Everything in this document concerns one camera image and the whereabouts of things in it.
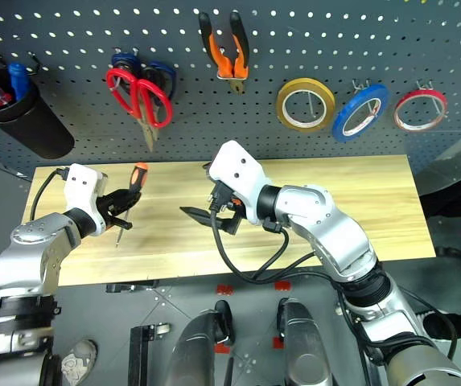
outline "gray pegboard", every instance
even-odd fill
[[[250,43],[243,96],[216,78],[198,32],[196,13],[210,12],[216,33],[223,31],[218,41],[231,51],[232,9],[240,11]],[[115,46],[139,47],[141,59],[179,72],[175,118],[153,154],[103,81]],[[210,159],[230,138],[257,158],[408,154],[417,172],[461,138],[461,1],[0,1],[0,54],[30,65],[27,51],[43,62],[34,80],[76,139],[69,155],[50,162],[0,130],[0,160],[27,173],[70,162]],[[352,79],[385,84],[389,108],[347,143],[334,140],[331,125],[309,134],[287,129],[275,116],[277,92],[304,76],[324,82],[338,110],[352,97]],[[393,107],[417,79],[434,81],[449,113],[429,132],[407,133],[394,125]],[[293,113],[307,114],[306,104],[292,104]],[[429,107],[410,106],[407,114],[424,121]]]

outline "blue pen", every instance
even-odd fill
[[[20,101],[30,88],[27,68],[18,62],[12,62],[8,65],[8,73],[10,74],[10,84],[15,91],[15,100]]]

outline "wooden table surface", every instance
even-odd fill
[[[201,166],[205,162],[149,162],[150,173],[129,220],[134,227],[86,237],[62,263],[60,285],[109,283],[227,273],[208,227],[197,224],[180,206],[207,209],[213,184]],[[274,185],[313,183],[328,188],[341,211],[359,222],[381,261],[434,257],[434,248],[405,155],[304,158],[261,161]],[[105,193],[128,187],[134,164],[92,165],[109,176]],[[31,202],[54,167],[35,171],[23,222]],[[64,181],[50,183],[42,195],[36,218],[65,211]],[[221,216],[230,216],[224,212]],[[290,244],[272,268],[287,266],[311,251],[290,232]],[[255,270],[282,243],[282,235],[265,232],[246,220],[235,236],[222,232],[227,254],[241,270]],[[305,265],[318,265],[316,258]]]

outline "red clip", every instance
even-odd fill
[[[273,337],[273,348],[275,350],[283,350],[284,349],[284,341],[280,339],[279,336]]]
[[[217,354],[230,354],[230,347],[226,347],[223,343],[214,345],[214,352]]]
[[[218,295],[233,295],[233,287],[226,284],[218,284],[216,287],[216,293]]]
[[[275,290],[277,291],[291,291],[291,283],[287,280],[279,280],[275,282]]]

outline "pliers handle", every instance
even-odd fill
[[[232,28],[233,40],[238,50],[234,65],[232,65],[232,61],[229,58],[221,53],[220,48],[217,46],[214,34],[212,33],[211,19],[208,17],[208,14],[200,12],[198,20],[200,22],[201,38],[204,42],[205,50],[208,57],[217,66],[217,75],[224,79],[246,79],[249,70],[249,45],[239,13],[233,11],[230,14],[230,27]]]

